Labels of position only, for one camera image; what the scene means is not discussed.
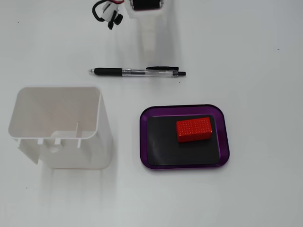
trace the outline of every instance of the pen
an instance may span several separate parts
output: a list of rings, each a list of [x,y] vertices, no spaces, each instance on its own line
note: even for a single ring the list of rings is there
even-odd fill
[[[185,76],[185,72],[179,72],[178,67],[148,67],[145,70],[133,70],[122,68],[95,68],[88,70],[89,73],[97,76],[118,76],[118,77],[179,77]]]

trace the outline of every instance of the black mat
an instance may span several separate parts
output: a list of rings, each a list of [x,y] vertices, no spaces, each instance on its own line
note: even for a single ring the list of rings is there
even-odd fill
[[[210,117],[210,140],[178,143],[176,122]],[[152,166],[215,164],[219,161],[214,119],[210,115],[150,117],[147,120],[148,162]]]

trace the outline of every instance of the red rectangular block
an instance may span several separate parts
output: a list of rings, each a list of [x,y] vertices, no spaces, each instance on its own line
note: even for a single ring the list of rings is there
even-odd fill
[[[208,140],[213,133],[210,118],[199,118],[177,122],[178,142],[190,142],[195,140]]]

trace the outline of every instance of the pen grip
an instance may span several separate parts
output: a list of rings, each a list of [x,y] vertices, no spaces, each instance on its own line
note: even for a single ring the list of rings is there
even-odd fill
[[[122,76],[122,68],[95,68],[95,75],[98,76]]]

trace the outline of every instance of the white plastic container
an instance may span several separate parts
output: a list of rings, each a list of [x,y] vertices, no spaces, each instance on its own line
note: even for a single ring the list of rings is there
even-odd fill
[[[50,168],[102,169],[112,136],[98,87],[25,87],[9,125],[18,148]]]

